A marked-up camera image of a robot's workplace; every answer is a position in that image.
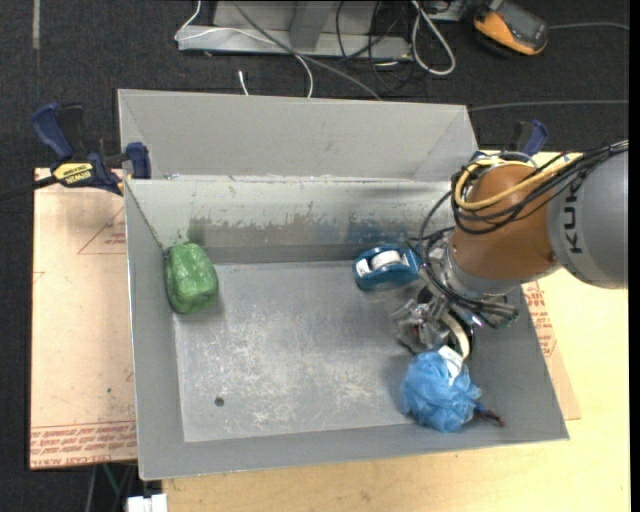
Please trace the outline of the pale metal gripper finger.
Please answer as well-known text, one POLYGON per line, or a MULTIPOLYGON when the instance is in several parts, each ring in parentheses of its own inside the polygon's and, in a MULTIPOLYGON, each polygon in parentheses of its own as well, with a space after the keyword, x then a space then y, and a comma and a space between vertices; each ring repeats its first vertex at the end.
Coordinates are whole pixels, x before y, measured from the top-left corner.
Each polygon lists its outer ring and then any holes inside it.
POLYGON ((428 326, 421 324, 400 324, 397 341, 410 350, 432 350, 433 337, 428 326))
POLYGON ((390 315, 390 319, 397 324, 420 324, 421 306, 416 301, 408 301, 390 315))

